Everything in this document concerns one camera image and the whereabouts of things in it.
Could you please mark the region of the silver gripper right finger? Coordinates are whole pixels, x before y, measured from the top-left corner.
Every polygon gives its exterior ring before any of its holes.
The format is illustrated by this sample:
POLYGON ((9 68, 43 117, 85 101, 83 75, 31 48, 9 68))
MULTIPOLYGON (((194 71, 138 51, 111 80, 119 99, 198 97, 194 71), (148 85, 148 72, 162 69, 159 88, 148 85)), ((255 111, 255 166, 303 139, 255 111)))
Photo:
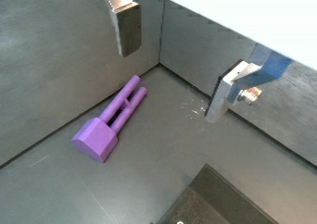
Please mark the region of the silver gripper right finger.
POLYGON ((290 58, 257 44, 249 60, 239 60, 218 78, 206 120, 214 123, 238 102, 251 105, 261 96, 261 84, 278 80, 290 63, 290 58))

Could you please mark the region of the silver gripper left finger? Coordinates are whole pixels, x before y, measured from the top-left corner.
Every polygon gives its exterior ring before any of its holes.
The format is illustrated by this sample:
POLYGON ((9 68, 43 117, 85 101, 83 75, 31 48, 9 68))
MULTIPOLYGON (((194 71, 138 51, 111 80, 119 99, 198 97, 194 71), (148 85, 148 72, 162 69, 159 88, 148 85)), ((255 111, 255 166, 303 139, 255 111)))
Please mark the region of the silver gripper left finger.
POLYGON ((104 0, 115 30, 117 51, 121 57, 142 46, 142 7, 134 0, 104 0))

